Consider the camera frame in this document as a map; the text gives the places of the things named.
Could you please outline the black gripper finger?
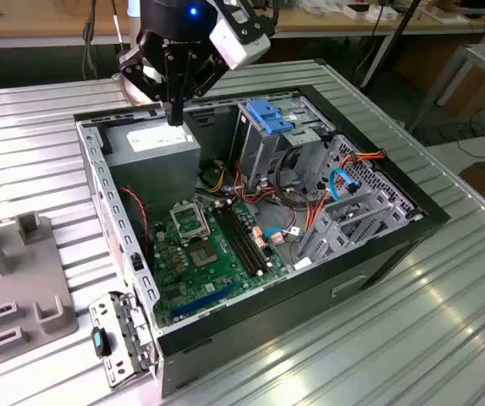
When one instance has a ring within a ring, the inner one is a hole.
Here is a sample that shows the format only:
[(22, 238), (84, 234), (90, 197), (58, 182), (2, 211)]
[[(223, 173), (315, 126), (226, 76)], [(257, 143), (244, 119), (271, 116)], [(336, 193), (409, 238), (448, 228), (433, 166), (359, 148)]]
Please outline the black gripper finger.
[(173, 109), (174, 102), (168, 98), (167, 83), (163, 81), (162, 76), (156, 80), (145, 74), (146, 59), (140, 48), (135, 46), (127, 51), (121, 51), (117, 59), (119, 72), (152, 102), (161, 102), (168, 124), (175, 126), (176, 110)]
[(191, 52), (185, 65), (180, 95), (175, 99), (175, 125), (183, 123), (183, 110), (194, 96), (204, 96), (228, 71), (228, 65), (218, 52), (209, 55)]

